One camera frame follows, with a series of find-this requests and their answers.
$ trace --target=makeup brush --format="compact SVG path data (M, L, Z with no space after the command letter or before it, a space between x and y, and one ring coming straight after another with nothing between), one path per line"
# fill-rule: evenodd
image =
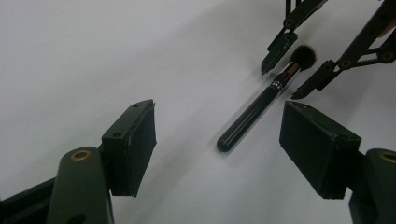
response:
M314 65L317 60L315 52L306 45L301 45L292 54L286 68L276 76L274 81L245 110L245 112L219 138L217 145L220 151L229 151L244 135L260 114L271 104L277 95L297 72L304 71Z

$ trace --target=screw hole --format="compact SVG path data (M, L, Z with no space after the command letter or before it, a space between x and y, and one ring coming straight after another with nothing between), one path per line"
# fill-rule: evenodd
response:
M393 59L393 54L390 52L386 52L382 55L382 59L385 61L389 61L389 60Z
M77 214L73 217L70 217L69 221L67 224L82 224L85 222L85 219L87 217L84 214Z
M122 134L121 133L113 133L113 137L121 137Z
M91 152L89 150L81 150L81 151L73 153L70 156L70 159L72 161L84 161L85 159L89 158L90 156L91 156Z
M382 159L384 159L385 161L396 163L396 155L393 153L383 152L383 153L379 154L379 156Z
M288 19L288 20L286 21L286 24L287 24L288 26L291 26L291 25L293 25L293 20L291 20L291 19Z
M349 67L350 61L348 61L348 60L342 61L341 65L343 65L343 67Z

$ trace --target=brush handle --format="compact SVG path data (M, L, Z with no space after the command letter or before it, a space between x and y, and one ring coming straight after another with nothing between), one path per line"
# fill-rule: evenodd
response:
M239 116L231 127L219 138L217 145L220 151L229 151L245 134L254 121L276 98L279 90L271 85Z

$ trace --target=white background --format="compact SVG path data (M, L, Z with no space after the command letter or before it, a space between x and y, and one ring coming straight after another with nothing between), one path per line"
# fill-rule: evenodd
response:
M2 1L1 198L56 176L63 154L98 147L129 105L153 99L158 144L137 198L112 198L116 223L351 223L350 191L322 200L278 137L284 101L342 55L381 3L327 2L262 76L284 1ZM300 44L316 50L317 63L235 150L219 153L217 139ZM345 71L299 102L359 135L361 152L394 150L394 69Z

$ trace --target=robotic claw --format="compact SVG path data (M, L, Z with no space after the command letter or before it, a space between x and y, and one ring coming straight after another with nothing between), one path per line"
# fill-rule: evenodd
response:
M276 66L297 40L298 36L294 31L326 2L327 0L296 0L296 8L291 11L291 0L286 0L286 19L283 21L282 30L268 47L269 53L262 61L262 74L268 73ZM298 88L291 99L305 98L314 89L323 90L344 70L376 63L393 63L396 60L396 29L379 48L369 48L394 20L396 20L396 1L384 0L338 61L326 61ZM375 54L376 57L359 61L361 56L370 54Z

